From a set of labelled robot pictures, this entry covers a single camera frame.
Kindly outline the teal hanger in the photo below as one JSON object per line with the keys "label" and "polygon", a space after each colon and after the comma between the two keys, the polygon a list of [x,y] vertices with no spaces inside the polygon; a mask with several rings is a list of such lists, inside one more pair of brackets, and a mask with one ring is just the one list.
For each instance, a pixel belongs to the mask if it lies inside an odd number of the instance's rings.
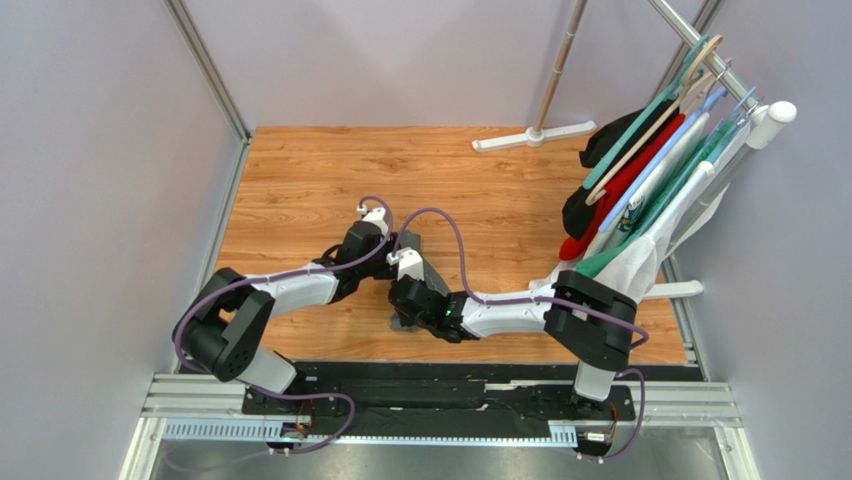
{"label": "teal hanger", "polygon": [[699,50],[708,40],[709,36],[707,34],[699,38],[688,51],[675,78],[662,92],[652,99],[648,106],[628,115],[626,117],[628,123],[625,123],[624,118],[622,118],[622,122],[615,121],[608,124],[608,127],[615,126],[615,130],[602,128],[594,135],[597,142],[594,145],[594,149],[591,149],[591,153],[593,157],[598,156],[598,162],[584,179],[582,183],[584,189],[591,190],[611,168],[613,162],[619,158],[622,151],[630,143],[630,140],[632,138],[639,139],[638,133],[642,131],[643,126],[646,125],[645,129],[648,129],[651,126],[649,121],[656,120],[663,113],[661,107],[672,104],[676,93],[684,82],[683,78],[687,74],[688,67],[695,60]]}

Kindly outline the grey felt napkin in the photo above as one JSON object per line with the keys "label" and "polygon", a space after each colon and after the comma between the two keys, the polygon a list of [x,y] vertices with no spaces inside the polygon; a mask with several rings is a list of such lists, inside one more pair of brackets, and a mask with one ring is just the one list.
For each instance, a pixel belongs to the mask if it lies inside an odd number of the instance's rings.
{"label": "grey felt napkin", "polygon": [[[405,231],[398,235],[398,240],[402,265],[402,273],[398,277],[410,275],[412,278],[424,281],[430,290],[441,295],[450,294],[451,289],[444,278],[422,255],[422,237],[417,233]],[[416,320],[403,317],[397,311],[394,311],[390,317],[390,328],[393,331],[411,333],[420,329]]]}

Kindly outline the black garment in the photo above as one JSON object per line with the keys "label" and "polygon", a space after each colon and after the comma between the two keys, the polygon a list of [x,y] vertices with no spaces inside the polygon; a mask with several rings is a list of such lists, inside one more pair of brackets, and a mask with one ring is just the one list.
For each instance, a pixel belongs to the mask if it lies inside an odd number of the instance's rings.
{"label": "black garment", "polygon": [[[634,146],[640,137],[648,131],[673,103],[673,100],[664,100],[658,105],[629,137],[623,148],[623,152]],[[643,109],[639,109],[624,115],[606,124],[593,134],[588,140],[585,149],[579,154],[581,165],[584,168],[596,167],[604,155],[610,151],[642,112]],[[589,188],[578,187],[567,198],[562,208],[562,224],[570,240],[581,240],[591,224],[593,217],[592,207],[585,204],[585,199],[589,192]]]}

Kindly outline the white clothes rack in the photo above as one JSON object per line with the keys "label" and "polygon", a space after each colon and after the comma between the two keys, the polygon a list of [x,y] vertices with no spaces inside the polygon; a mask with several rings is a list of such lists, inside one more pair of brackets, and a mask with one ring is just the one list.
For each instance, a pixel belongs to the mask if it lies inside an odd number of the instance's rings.
{"label": "white clothes rack", "polygon": [[[658,1],[654,7],[672,29],[682,37],[686,47],[679,67],[662,87],[660,91],[662,92],[678,74],[688,51],[703,34],[679,14],[670,3]],[[751,134],[747,137],[745,145],[734,155],[732,162],[728,164],[727,168],[720,171],[719,175],[712,181],[709,191],[702,194],[697,204],[689,209],[687,215],[691,218],[698,216],[700,209],[713,194],[722,191],[725,195],[744,162],[754,153],[767,147],[785,126],[795,120],[797,115],[795,105],[786,101],[766,104],[758,100],[754,91],[748,88],[731,71],[729,62],[719,55],[718,48],[710,53],[700,65],[700,76],[708,74],[709,78],[702,80],[700,84],[695,84],[695,90],[682,101],[660,129],[607,183],[603,195],[595,204],[591,205],[593,217],[588,231],[579,241],[568,238],[564,244],[560,262],[569,260],[573,254],[583,258],[588,248],[592,248],[594,251],[607,250],[620,245],[625,239],[629,238],[634,226],[638,224],[638,218],[643,208],[653,203],[673,176],[678,174],[685,162],[698,152],[700,146],[707,142],[714,143],[722,138],[720,129],[727,123],[737,124],[747,120],[751,123]],[[704,132],[695,147],[680,158],[680,162],[670,171],[663,182],[647,193],[639,193],[639,199],[631,202],[628,210],[624,210],[622,218],[611,224],[605,232],[599,233],[598,228],[602,220],[636,177],[685,120],[703,104],[708,95],[721,86],[727,88],[728,95],[720,100],[710,112]]]}

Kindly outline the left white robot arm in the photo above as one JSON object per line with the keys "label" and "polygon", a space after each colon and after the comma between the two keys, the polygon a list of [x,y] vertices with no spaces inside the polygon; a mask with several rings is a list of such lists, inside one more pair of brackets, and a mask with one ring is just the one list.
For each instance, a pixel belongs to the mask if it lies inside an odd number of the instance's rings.
{"label": "left white robot arm", "polygon": [[387,256],[397,237],[383,222],[364,218],[341,243],[299,269],[266,276],[217,270],[173,330],[177,354],[186,367],[221,382],[240,381],[263,394],[287,394],[302,374],[283,355],[262,346],[269,321],[339,302],[366,278],[395,278]]}

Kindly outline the light blue hanger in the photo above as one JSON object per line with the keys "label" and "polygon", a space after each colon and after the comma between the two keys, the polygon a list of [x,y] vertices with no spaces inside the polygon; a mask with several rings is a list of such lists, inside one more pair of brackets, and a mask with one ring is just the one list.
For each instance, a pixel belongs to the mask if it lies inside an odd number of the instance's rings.
{"label": "light blue hanger", "polygon": [[628,210],[633,200],[639,199],[639,193],[647,193],[663,182],[670,171],[680,162],[680,158],[695,147],[709,120],[712,109],[728,95],[726,87],[721,86],[708,95],[703,104],[695,110],[685,122],[666,141],[643,171],[627,188],[615,203],[608,215],[599,225],[598,232],[605,232],[611,224],[620,220],[624,210]]}

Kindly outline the white garment with green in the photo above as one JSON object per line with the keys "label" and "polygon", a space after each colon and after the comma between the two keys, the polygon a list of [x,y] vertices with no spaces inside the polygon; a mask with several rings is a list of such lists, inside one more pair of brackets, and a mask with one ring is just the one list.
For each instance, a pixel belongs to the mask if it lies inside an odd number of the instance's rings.
{"label": "white garment with green", "polygon": [[658,197],[643,208],[631,236],[607,250],[588,248],[583,258],[573,254],[542,279],[529,282],[538,288],[556,280],[561,271],[576,270],[622,294],[640,301],[656,281],[662,262],[714,215],[724,193],[713,194],[698,216],[687,215],[702,194],[709,191],[719,172],[727,168],[751,134],[751,123],[727,123],[722,138],[707,142],[687,160]]}

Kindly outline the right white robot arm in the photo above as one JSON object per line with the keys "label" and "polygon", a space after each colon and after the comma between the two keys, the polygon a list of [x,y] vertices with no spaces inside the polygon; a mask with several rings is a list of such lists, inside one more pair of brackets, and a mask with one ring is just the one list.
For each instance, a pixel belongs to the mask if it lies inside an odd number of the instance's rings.
{"label": "right white robot arm", "polygon": [[507,294],[441,293],[405,274],[391,283],[389,302],[400,323],[449,343],[515,333],[546,333],[577,359],[573,396],[602,403],[627,369],[635,324],[630,297],[573,270],[549,285]]}

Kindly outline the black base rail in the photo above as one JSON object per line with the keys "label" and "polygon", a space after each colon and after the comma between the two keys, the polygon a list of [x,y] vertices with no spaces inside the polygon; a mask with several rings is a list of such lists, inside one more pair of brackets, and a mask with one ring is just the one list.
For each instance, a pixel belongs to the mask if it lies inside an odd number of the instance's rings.
{"label": "black base rail", "polygon": [[573,392],[574,364],[300,361],[288,392],[311,399],[282,401],[249,390],[248,415],[310,420],[316,434],[341,427],[348,405],[317,394],[342,393],[355,404],[346,432],[361,436],[544,438],[551,421],[588,422],[607,429],[636,418],[630,389],[615,386],[600,404]]}

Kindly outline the wooden hanger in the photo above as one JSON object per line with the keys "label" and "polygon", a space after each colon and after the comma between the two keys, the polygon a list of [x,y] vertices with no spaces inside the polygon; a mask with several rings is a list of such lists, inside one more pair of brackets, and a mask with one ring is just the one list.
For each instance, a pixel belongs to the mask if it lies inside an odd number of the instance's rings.
{"label": "wooden hanger", "polygon": [[[695,84],[709,78],[708,74],[700,76],[700,65],[706,57],[713,53],[724,41],[722,35],[710,38],[705,35],[688,52],[685,62],[676,78],[658,94],[640,116],[624,132],[615,145],[604,155],[598,167],[588,175],[583,187],[589,190],[585,204],[595,204],[603,195],[607,183],[627,164],[627,162],[638,152],[638,150],[660,129],[667,118],[680,106],[682,101],[695,90]],[[625,150],[626,142],[633,136],[639,127],[649,118],[650,114],[663,103],[664,100],[672,100],[672,104],[662,112],[660,117],[652,123],[649,128],[637,139],[634,145]]]}

